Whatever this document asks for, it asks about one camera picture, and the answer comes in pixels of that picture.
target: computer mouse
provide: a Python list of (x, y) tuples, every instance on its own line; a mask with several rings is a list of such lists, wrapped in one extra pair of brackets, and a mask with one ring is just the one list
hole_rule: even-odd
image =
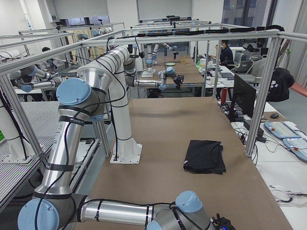
[(273, 114), (271, 114), (270, 118), (273, 118), (273, 119), (279, 118), (279, 114), (273, 113)]

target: small object on table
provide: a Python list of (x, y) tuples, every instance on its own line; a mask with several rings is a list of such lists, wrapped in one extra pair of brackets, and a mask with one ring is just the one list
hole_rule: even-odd
[(165, 63), (165, 65), (166, 66), (174, 66), (174, 65), (176, 65), (176, 63), (175, 62), (167, 62), (167, 63)]

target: window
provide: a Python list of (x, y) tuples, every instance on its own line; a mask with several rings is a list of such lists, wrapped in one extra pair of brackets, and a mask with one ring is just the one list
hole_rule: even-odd
[(222, 23), (228, 24), (228, 18), (223, 18), (223, 19), (222, 19)]
[(236, 1), (236, 8), (240, 9), (243, 8), (244, 0), (237, 0)]
[(230, 0), (224, 0), (224, 9), (230, 9)]
[(250, 7), (250, 8), (255, 8), (255, 7), (256, 7), (256, 4), (257, 4), (257, 0), (250, 0), (249, 7)]
[(234, 19), (234, 25), (241, 25), (242, 24), (242, 18), (235, 18)]
[(246, 26), (252, 27), (253, 26), (253, 20), (254, 20), (254, 17), (248, 17), (248, 21), (246, 23)]

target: black cloth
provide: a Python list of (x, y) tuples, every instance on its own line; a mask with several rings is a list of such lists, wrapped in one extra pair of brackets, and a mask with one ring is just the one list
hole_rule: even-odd
[(287, 69), (276, 68), (272, 75), (268, 102), (282, 102), (289, 99), (289, 88), (294, 84), (294, 77)]
[(226, 172), (222, 158), (223, 146), (220, 141), (191, 140), (183, 169), (191, 173)]
[(221, 50), (220, 61), (228, 65), (234, 64), (234, 56), (229, 46), (226, 46), (225, 49)]

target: table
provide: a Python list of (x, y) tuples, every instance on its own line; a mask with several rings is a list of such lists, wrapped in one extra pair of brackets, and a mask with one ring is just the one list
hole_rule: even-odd
[[(236, 229), (292, 229), (226, 116), (213, 97), (134, 99), (130, 102), (133, 137), (143, 144), (138, 165), (106, 160), (91, 192), (136, 203), (171, 202), (195, 191), (209, 216), (219, 212)], [(191, 139), (219, 140), (226, 173), (191, 174), (183, 162)], [(143, 230), (142, 226), (88, 221), (76, 230)]]
[[(175, 69), (176, 73), (178, 75), (184, 75), (184, 81), (181, 87), (203, 87), (204, 85), (204, 79), (203, 76), (198, 71), (197, 67), (194, 65), (194, 62), (191, 58), (188, 58), (189, 63), (183, 64), (180, 63), (180, 60), (182, 60), (182, 57), (177, 57), (176, 60), (174, 60), (172, 57), (165, 57), (165, 60), (163, 57), (159, 57), (157, 59), (158, 64), (153, 66), (153, 69), (156, 69), (154, 75), (152, 78), (140, 78), (141, 80), (158, 80), (158, 72), (165, 70), (164, 64), (166, 62), (174, 62), (176, 63), (173, 68)], [(166, 79), (166, 86), (168, 88), (175, 88), (176, 84), (174, 84), (173, 80), (171, 78)]]
[[(293, 129), (297, 129), (294, 123), (287, 121), (281, 114), (278, 119), (270, 118), (270, 114), (276, 113), (277, 111), (268, 103), (267, 105), (264, 116), (268, 121), (285, 121)], [(235, 122), (232, 123), (232, 126), (238, 131), (248, 133), (242, 123)], [(271, 135), (264, 127), (264, 124), (261, 124), (260, 127), (264, 130), (264, 137), (269, 141), (266, 144), (256, 142), (259, 153), (257, 169), (267, 186), (282, 186), (293, 192), (306, 193), (307, 164), (301, 162), (294, 154), (286, 149), (280, 146), (276, 148), (277, 143), (283, 144), (283, 142)], [(307, 219), (305, 218), (307, 216), (307, 198), (298, 199), (296, 197), (291, 203), (279, 203), (279, 205), (293, 229), (300, 230), (305, 228), (307, 225)]]

